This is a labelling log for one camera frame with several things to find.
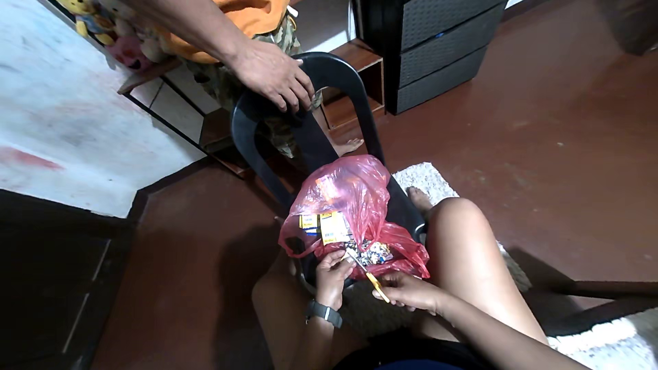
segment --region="camouflage pants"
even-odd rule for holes
[[[259,40],[277,45],[285,54],[295,55],[302,53],[299,40],[295,35],[297,26],[291,16],[286,14],[279,27],[266,34],[254,36],[254,40]],[[242,94],[244,86],[233,74],[233,72],[222,63],[214,65],[195,63],[185,60],[189,70],[194,73],[194,79],[199,82],[203,89],[227,111],[232,111],[236,101]],[[312,110],[320,106],[322,95],[316,92],[311,101]],[[265,118],[264,123],[268,132],[260,130],[259,133],[266,136],[272,145],[283,155],[288,158],[300,159],[299,148],[290,131],[290,126],[282,117]]]

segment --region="plastic bag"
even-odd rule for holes
[[[324,245],[320,234],[308,234],[300,228],[300,215],[320,215],[340,211],[349,224],[354,242],[364,251],[363,240],[386,243],[393,259],[366,268],[375,276],[403,271],[422,278],[430,277],[426,264],[430,259],[425,247],[416,243],[409,232],[386,222],[388,200],[386,185],[391,175],[372,155],[342,157],[313,172],[302,184],[281,227],[279,245],[290,257],[301,258],[313,252],[318,259],[344,249],[343,242]],[[299,238],[305,250],[295,254],[286,241]],[[362,269],[354,269],[351,278],[364,279]]]

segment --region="hand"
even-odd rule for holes
[[[446,293],[429,282],[420,280],[400,271],[379,278],[382,291],[391,300],[391,304],[399,307],[407,306],[409,311],[416,308],[425,309],[432,315],[440,311],[442,296]],[[372,295],[381,300],[376,290]]]
[[[287,109],[286,101],[297,112],[300,103],[310,110],[315,94],[301,63],[272,43],[248,40],[228,66],[245,86],[270,99],[281,112]]]
[[[345,250],[325,255],[315,269],[318,292],[315,301],[336,311],[343,305],[343,283],[352,273],[356,262],[351,257],[341,261]]]

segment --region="wristwatch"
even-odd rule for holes
[[[309,320],[313,316],[321,317],[329,321],[337,329],[340,329],[340,326],[343,325],[343,318],[340,317],[338,311],[323,304],[319,304],[315,300],[311,300],[309,306],[306,307],[306,324],[309,323]]]

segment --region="black shorts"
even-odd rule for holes
[[[494,369],[470,346],[440,339],[419,339],[400,329],[370,339],[370,346],[343,358],[334,369],[375,369],[406,359],[429,359],[464,370]]]

